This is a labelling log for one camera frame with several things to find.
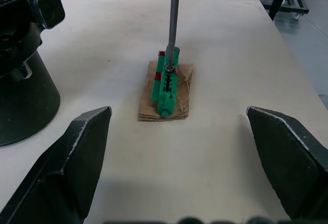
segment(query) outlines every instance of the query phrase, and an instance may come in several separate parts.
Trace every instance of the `cart wheel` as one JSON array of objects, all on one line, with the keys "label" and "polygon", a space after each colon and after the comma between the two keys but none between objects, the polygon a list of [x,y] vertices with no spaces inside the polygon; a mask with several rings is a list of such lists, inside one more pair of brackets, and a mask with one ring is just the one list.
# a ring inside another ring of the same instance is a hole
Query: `cart wheel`
[{"label": "cart wheel", "polygon": [[302,14],[301,13],[297,13],[296,15],[295,15],[295,20],[297,20],[298,21],[298,19],[300,19],[301,18],[301,16],[302,16]]}]

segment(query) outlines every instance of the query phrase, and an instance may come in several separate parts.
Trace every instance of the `green plastic object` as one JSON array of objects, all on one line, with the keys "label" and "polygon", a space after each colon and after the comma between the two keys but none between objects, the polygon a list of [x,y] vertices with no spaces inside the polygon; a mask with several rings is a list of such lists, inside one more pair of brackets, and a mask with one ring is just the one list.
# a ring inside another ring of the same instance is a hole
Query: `green plastic object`
[{"label": "green plastic object", "polygon": [[180,49],[178,47],[174,48],[174,71],[172,73],[167,73],[165,70],[168,63],[167,52],[168,49],[166,49],[166,51],[160,51],[158,54],[157,68],[152,90],[152,100],[157,102],[157,113],[163,117],[172,115],[174,111],[178,83],[177,67]]}]

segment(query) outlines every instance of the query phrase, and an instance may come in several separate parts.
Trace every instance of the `table surface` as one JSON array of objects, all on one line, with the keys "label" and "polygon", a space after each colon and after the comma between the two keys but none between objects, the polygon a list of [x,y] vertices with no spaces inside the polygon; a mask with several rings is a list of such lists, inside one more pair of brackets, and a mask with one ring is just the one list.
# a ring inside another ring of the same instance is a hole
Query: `table surface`
[{"label": "table surface", "polygon": [[39,48],[60,94],[55,119],[0,148],[0,209],[81,113],[111,106],[101,176],[85,223],[185,216],[287,218],[245,111],[297,118],[325,146],[328,111],[259,0],[180,0],[180,61],[194,64],[186,120],[138,122],[149,60],[168,42],[170,0],[62,0],[66,19]]}]

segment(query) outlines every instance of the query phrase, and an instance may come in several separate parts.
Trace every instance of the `black cylindrical base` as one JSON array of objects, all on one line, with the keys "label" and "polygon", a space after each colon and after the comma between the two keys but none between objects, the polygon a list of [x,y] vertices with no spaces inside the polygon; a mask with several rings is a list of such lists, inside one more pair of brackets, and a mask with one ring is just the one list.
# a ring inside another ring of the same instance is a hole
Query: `black cylindrical base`
[{"label": "black cylindrical base", "polygon": [[30,77],[18,80],[13,71],[0,78],[0,147],[34,135],[59,108],[59,93],[37,51],[26,64]]}]

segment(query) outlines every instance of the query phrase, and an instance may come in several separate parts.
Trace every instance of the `gray floor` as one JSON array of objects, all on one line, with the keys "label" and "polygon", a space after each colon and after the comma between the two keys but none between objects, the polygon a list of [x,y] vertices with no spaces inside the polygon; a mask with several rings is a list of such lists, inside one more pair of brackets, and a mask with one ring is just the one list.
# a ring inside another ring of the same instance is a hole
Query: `gray floor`
[{"label": "gray floor", "polygon": [[279,12],[275,25],[313,87],[328,107],[328,0],[305,0],[310,9],[298,21]]}]

